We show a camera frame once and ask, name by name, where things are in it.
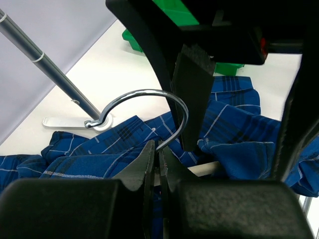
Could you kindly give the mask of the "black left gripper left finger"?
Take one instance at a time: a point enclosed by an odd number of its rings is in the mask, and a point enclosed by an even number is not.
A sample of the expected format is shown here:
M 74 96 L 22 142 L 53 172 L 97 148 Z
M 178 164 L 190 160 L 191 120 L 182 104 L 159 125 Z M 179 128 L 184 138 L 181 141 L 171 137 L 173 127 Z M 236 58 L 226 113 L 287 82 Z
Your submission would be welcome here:
M 0 196 L 3 239 L 148 239 L 155 142 L 112 179 L 20 179 Z

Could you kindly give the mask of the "blue plaid shirt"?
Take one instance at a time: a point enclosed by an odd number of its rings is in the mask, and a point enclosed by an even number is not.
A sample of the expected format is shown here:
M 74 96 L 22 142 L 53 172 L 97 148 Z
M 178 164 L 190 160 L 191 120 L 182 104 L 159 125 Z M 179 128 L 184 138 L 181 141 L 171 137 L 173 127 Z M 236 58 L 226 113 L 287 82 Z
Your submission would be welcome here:
M 181 113 L 182 123 L 176 126 L 175 132 L 180 144 L 179 136 L 189 117 L 185 103 Z M 271 171 L 280 127 L 281 121 L 261 115 L 259 95 L 253 89 L 250 78 L 217 77 L 211 89 L 197 146 L 190 152 L 199 158 L 198 166 L 216 162 L 219 167 L 210 178 L 199 178 L 276 181 L 271 178 Z M 103 157 L 88 153 L 87 147 L 96 144 L 94 138 L 56 131 L 49 146 L 39 155 L 2 156 L 0 194 L 20 179 L 112 179 L 114 176 L 103 177 L 107 169 L 102 163 Z M 164 238 L 159 151 L 168 144 L 169 141 L 161 144 L 155 142 L 150 239 Z M 282 183 L 295 196 L 319 195 L 319 135 L 303 149 Z

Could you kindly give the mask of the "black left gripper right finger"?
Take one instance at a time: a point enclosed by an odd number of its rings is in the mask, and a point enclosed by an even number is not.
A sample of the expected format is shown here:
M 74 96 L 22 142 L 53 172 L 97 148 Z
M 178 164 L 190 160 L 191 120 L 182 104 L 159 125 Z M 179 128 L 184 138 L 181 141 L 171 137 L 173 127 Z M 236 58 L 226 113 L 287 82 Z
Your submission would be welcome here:
M 159 151 L 166 239 L 311 239 L 293 191 L 270 180 L 201 179 Z

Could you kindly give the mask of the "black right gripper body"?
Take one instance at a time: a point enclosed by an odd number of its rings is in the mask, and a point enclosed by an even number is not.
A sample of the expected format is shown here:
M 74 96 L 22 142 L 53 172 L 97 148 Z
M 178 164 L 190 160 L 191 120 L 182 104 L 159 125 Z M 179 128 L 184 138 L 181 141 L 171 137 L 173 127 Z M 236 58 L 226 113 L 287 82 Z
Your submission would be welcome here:
M 197 44 L 214 62 L 262 65 L 270 53 L 319 49 L 316 0 L 185 0 L 199 25 L 177 26 L 153 0 L 108 0 L 131 32 L 163 89 L 172 91 L 183 45 Z

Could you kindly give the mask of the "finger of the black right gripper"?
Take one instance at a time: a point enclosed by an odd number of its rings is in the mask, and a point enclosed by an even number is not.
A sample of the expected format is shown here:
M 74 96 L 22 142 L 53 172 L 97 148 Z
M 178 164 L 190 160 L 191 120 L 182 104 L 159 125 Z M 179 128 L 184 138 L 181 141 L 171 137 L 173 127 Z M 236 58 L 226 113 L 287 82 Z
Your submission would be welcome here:
M 319 50 L 304 47 L 300 68 L 285 102 L 271 178 L 285 181 L 303 149 L 319 134 Z
M 188 108 L 188 122 L 180 135 L 185 151 L 194 151 L 197 146 L 214 82 L 215 66 L 216 63 L 197 44 L 183 45 L 177 56 L 171 88 Z

